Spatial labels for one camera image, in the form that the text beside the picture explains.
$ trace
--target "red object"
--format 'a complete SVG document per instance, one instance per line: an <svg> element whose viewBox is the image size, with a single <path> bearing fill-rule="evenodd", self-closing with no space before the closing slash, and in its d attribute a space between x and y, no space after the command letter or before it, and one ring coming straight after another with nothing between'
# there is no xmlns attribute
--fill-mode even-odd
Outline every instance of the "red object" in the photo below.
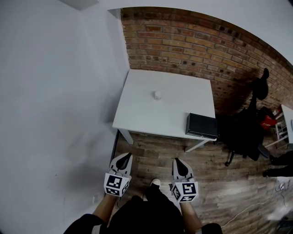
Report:
<svg viewBox="0 0 293 234"><path fill-rule="evenodd" d="M266 115L265 120L260 122L260 125L264 130L267 130L270 126L275 125L277 123L276 119L272 119L268 115Z"/></svg>

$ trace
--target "white wall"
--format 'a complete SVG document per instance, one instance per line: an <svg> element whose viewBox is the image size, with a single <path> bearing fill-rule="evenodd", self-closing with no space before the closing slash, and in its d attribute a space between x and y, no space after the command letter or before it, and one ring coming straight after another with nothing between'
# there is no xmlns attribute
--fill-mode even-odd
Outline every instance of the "white wall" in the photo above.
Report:
<svg viewBox="0 0 293 234"><path fill-rule="evenodd" d="M274 47L293 64L293 6L288 0L101 0L107 9L159 6L186 9L235 24Z"/></svg>
<svg viewBox="0 0 293 234"><path fill-rule="evenodd" d="M3 234L63 233L102 197L129 69L108 27L121 25L100 4L0 1Z"/></svg>

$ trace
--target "person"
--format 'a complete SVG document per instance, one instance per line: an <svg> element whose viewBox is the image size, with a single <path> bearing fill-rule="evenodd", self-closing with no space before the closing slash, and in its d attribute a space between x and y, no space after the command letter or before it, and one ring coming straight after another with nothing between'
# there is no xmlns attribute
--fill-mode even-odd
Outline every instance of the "person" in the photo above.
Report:
<svg viewBox="0 0 293 234"><path fill-rule="evenodd" d="M293 176L293 151L289 151L278 158L270 155L270 161L272 165L285 167L280 169L266 170L265 172L263 172L264 177Z"/></svg>
<svg viewBox="0 0 293 234"><path fill-rule="evenodd" d="M64 234L222 234L219 224L202 225L190 202L181 202L179 209L161 191L159 179L153 179L145 195L147 202L133 196L108 222L116 196L106 194L93 214L76 220Z"/></svg>

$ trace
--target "black office chair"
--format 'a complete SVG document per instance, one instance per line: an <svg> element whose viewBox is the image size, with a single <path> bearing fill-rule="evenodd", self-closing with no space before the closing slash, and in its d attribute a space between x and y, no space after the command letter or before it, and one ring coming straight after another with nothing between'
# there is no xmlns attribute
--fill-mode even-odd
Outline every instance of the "black office chair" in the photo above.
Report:
<svg viewBox="0 0 293 234"><path fill-rule="evenodd" d="M244 158L249 156L257 161L260 152L265 150L262 147L264 138L264 129L256 122L256 101L263 100L268 95L267 78L268 69L264 69L263 76L255 79L252 83L253 94L248 109L243 109L233 120L220 130L220 136L223 138L231 153L230 160L225 163L229 166L233 160L234 154L241 154Z"/></svg>

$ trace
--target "white cable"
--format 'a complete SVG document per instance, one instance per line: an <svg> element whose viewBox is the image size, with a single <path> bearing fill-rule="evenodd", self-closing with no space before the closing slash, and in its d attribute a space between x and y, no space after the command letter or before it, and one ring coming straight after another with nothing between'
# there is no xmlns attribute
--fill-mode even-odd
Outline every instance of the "white cable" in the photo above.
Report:
<svg viewBox="0 0 293 234"><path fill-rule="evenodd" d="M235 216L233 219L231 219L228 223L232 222L234 219L236 219L236 217L237 217L238 215L240 215L242 212L244 212L245 210L247 210L247 209L250 208L251 206L255 206L255 205L258 205L258 204L265 204L265 203L263 203L263 202L259 202L259 203L256 203L256 204L253 204L253 205L248 206L248 207L245 208L243 211L241 211L241 212L239 212L238 214L236 214L236 216Z"/></svg>
<svg viewBox="0 0 293 234"><path fill-rule="evenodd" d="M273 188L273 191L271 192L271 196L270 196L270 198L272 197L273 192L274 192L274 190L275 190L275 188L276 188L276 181L277 181L277 178L276 178L276 180L275 180L274 188ZM255 205L258 205L258 204L265 204L265 202L259 202L259 203L252 204L252 205L248 206L248 207L245 208L243 211L241 211L241 212L239 212L238 214L236 214L236 216L235 216L233 219L231 219L228 223L232 222L234 219L236 219L236 217L237 217L238 215L240 215L242 212L244 212L244 211L247 210L248 208L250 208L250 207L252 207L252 206L255 206Z"/></svg>

